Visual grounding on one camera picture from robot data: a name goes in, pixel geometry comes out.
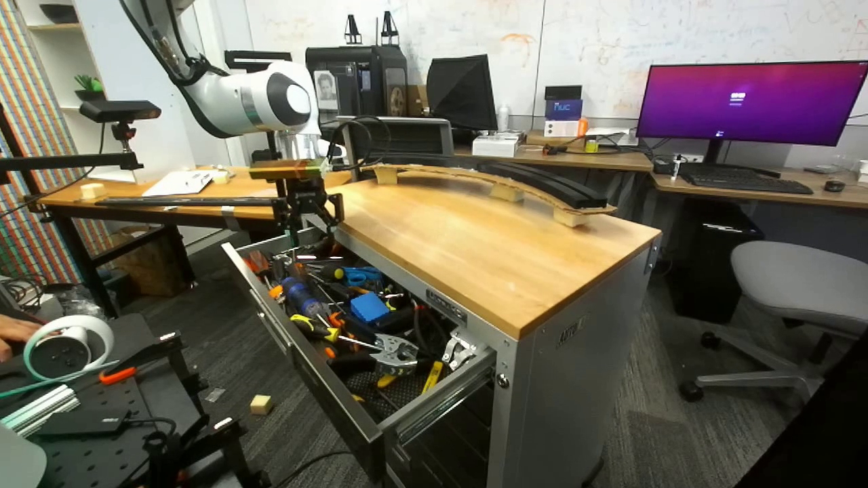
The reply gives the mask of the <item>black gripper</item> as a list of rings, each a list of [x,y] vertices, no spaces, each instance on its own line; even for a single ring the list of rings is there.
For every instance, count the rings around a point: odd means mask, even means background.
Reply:
[[[274,217],[284,225],[281,243],[299,247],[299,225],[304,214],[314,214],[325,221],[325,232],[337,236],[344,218],[344,202],[338,193],[325,189],[325,179],[316,170],[291,172],[276,179]]]

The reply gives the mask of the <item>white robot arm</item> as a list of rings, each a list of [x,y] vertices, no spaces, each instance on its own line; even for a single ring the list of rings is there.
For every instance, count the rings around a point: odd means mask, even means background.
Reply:
[[[274,175],[276,194],[272,198],[278,226],[299,236],[304,217],[314,214],[323,232],[331,232],[344,218],[344,202],[323,182],[311,72],[291,60],[274,60],[250,72],[227,72],[204,53],[190,53],[179,29],[179,16],[190,3],[120,0],[132,29],[209,134],[274,132],[278,138],[284,172]]]

